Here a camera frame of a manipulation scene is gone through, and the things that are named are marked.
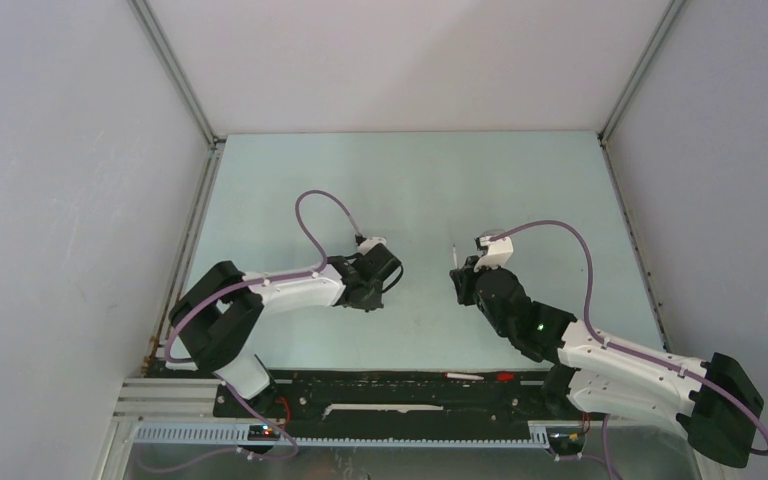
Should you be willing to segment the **white pen red cap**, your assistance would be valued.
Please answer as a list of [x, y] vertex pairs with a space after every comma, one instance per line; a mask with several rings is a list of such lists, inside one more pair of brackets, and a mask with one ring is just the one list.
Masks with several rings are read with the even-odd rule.
[[459, 381], [495, 381], [495, 382], [512, 382], [516, 379], [513, 373], [499, 372], [499, 373], [458, 373], [458, 372], [446, 372], [443, 376], [450, 380]]

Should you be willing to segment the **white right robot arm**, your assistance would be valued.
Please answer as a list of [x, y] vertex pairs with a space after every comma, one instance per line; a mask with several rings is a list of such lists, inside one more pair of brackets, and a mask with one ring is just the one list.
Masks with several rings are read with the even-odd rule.
[[515, 274], [478, 267], [471, 256], [450, 271], [456, 299], [475, 306], [521, 355], [553, 367], [541, 392], [545, 411], [635, 418], [677, 433], [705, 457], [747, 466], [764, 400], [738, 360], [681, 357], [612, 339], [574, 314], [531, 299]]

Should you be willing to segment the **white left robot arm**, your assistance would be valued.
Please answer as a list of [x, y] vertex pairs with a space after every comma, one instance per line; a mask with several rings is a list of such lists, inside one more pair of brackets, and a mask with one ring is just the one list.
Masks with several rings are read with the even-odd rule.
[[259, 276], [219, 262], [172, 308], [165, 366], [216, 376], [250, 415], [264, 416], [275, 406], [276, 387], [249, 344], [256, 324], [307, 307], [378, 310], [403, 273], [378, 237], [362, 240], [353, 255], [328, 257], [319, 270]]

